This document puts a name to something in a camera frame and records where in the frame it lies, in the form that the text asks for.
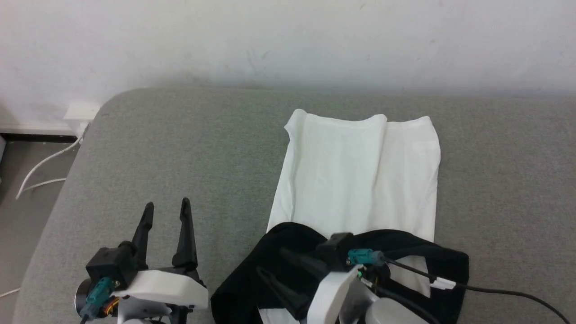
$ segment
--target black cable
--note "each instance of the black cable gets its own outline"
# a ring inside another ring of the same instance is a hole
[[[402,297],[396,293],[393,293],[385,288],[382,288],[378,285],[374,285],[374,287],[376,288],[376,290],[378,290],[381,294],[385,295],[386,297],[389,297],[390,299],[393,299],[401,304],[406,304],[411,306],[412,308],[414,308],[415,310],[418,310],[419,312],[421,312],[422,314],[424,314],[429,320],[432,321],[432,324],[440,324],[440,321],[434,317],[432,314],[430,314],[428,311],[426,311],[424,308],[422,308],[420,305],[414,303],[412,300],[407,299],[405,297]]]
[[[428,274],[426,272],[422,272],[418,269],[414,269],[411,266],[407,266],[404,265],[400,262],[397,262],[395,260],[389,259],[387,257],[381,257],[382,260],[384,260],[386,263],[391,263],[393,265],[399,266],[403,269],[412,271],[414,273],[417,273],[421,276],[424,276],[426,278],[429,278],[431,280],[436,280],[438,277],[434,276],[432,274]],[[469,285],[465,285],[465,284],[460,284],[459,282],[456,282],[456,287],[460,287],[460,288],[464,288],[467,290],[472,290],[472,291],[477,291],[477,292],[484,292],[484,293],[497,293],[500,295],[512,295],[512,296],[520,296],[520,297],[524,297],[524,298],[528,298],[531,300],[534,300],[535,302],[538,302],[544,306],[546,306],[546,308],[548,308],[549,310],[551,310],[552,312],[554,312],[554,314],[558,315],[559,318],[561,318],[564,323],[566,324],[570,324],[570,322],[568,321],[568,319],[566,318],[566,316],[564,316],[559,310],[555,309],[552,305],[548,304],[547,302],[541,300],[538,297],[532,296],[528,293],[523,293],[523,292],[517,292],[517,291],[510,291],[510,290],[502,290],[502,289],[488,289],[488,288],[479,288],[479,287],[474,287],[474,286],[469,286]]]
[[[564,321],[564,323],[566,324],[570,324],[570,322],[568,321],[568,319],[562,315],[562,313],[555,309],[552,305],[548,304],[547,302],[541,300],[538,297],[532,296],[528,293],[523,293],[523,292],[518,292],[518,291],[511,291],[511,290],[501,290],[501,289],[488,289],[488,288],[479,288],[479,287],[474,287],[474,286],[469,286],[469,285],[465,285],[465,284],[460,284],[460,283],[456,283],[456,287],[461,287],[464,289],[468,289],[468,290],[472,290],[472,291],[478,291],[478,292],[484,292],[484,293],[498,293],[500,295],[512,295],[512,296],[520,296],[520,297],[524,297],[524,298],[528,298],[528,299],[532,299],[535,302],[538,302],[544,306],[546,306],[549,310],[553,311],[554,314],[558,315],[559,318],[562,318],[562,320]]]

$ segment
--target white cable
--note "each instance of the white cable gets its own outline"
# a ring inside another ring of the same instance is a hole
[[[26,182],[28,181],[28,179],[30,178],[30,176],[34,173],[34,171],[36,171],[36,169],[38,169],[38,168],[39,168],[42,164],[44,164],[46,161],[48,161],[48,160],[50,160],[50,159],[52,159],[52,158],[54,158],[54,157],[56,157],[56,156],[59,156],[59,155],[61,155],[61,154],[64,154],[64,153],[68,152],[68,151],[71,150],[73,147],[75,147],[76,144],[80,143],[80,140],[82,140],[82,136],[78,137],[78,138],[76,139],[76,142],[72,143],[72,145],[68,146],[68,147],[65,148],[64,150],[61,150],[60,152],[56,152],[56,153],[54,153],[53,155],[48,156],[46,159],[42,160],[42,161],[41,161],[40,163],[38,163],[35,167],[33,167],[32,170],[30,170],[30,172],[29,172],[28,175],[26,176],[26,178],[24,178],[24,181],[22,182],[22,186],[20,186],[20,190],[18,190],[18,194],[16,195],[16,199],[20,198],[20,195],[21,195],[23,192],[25,192],[26,190],[28,190],[28,189],[36,188],[36,187],[39,187],[39,186],[41,186],[41,185],[43,185],[43,184],[47,184],[47,183],[52,183],[52,182],[56,182],[56,181],[64,181],[64,180],[66,180],[66,179],[56,179],[56,180],[46,181],[46,182],[39,183],[39,184],[35,184],[35,185],[31,186],[31,187],[28,187],[28,188],[24,189],[24,186],[26,185]]]
[[[35,184],[35,185],[33,185],[33,186],[29,186],[28,188],[22,190],[22,192],[25,192],[25,191],[30,190],[30,189],[34,189],[34,188],[36,188],[36,187],[44,186],[45,184],[49,184],[49,183],[52,183],[52,182],[60,182],[60,181],[66,181],[66,178],[54,179],[54,180],[48,180],[48,181],[40,182],[40,183]]]
[[[15,292],[18,292],[18,291],[20,291],[20,288],[16,288],[16,289],[14,289],[14,290],[5,292],[5,293],[3,293],[3,294],[0,295],[0,298],[2,298],[2,297],[4,297],[4,296],[8,296],[9,294],[15,293]]]

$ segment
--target baseboard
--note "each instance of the baseboard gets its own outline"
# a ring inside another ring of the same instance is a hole
[[[0,133],[65,135],[65,136],[76,135],[66,123],[26,123],[26,124],[0,123]]]
[[[14,134],[14,133],[0,133],[0,137],[4,138],[6,142],[48,142],[48,143],[74,143],[76,136],[68,135],[45,135],[45,134]]]

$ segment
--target floor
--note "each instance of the floor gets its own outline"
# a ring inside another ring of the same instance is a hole
[[[64,182],[50,183],[22,193],[26,174],[45,157],[69,143],[8,142],[0,161],[0,294],[20,287],[34,249]],[[43,164],[28,185],[65,178],[77,149]],[[0,318],[11,319],[18,293],[0,299]]]

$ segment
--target robotic arm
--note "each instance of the robotic arm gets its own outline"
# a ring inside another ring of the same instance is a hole
[[[149,270],[146,250],[153,216],[150,202],[131,242],[100,248],[86,265],[90,278],[79,285],[74,299],[82,324],[107,316],[117,317],[118,324],[161,323],[152,320],[156,317],[168,317],[170,324],[186,324],[188,313],[208,307],[208,290],[196,270],[190,201],[182,200],[180,239],[172,266]]]
[[[256,271],[288,312],[297,320],[306,319],[308,324],[426,324],[399,303],[406,302],[401,296],[380,298],[370,289],[373,284],[369,279],[389,277],[390,271],[381,253],[354,249],[351,237],[352,233],[333,234],[316,247],[315,257],[280,249],[284,259],[318,279],[313,296],[292,290],[262,267]],[[365,263],[378,265],[378,272],[374,267],[367,269]]]

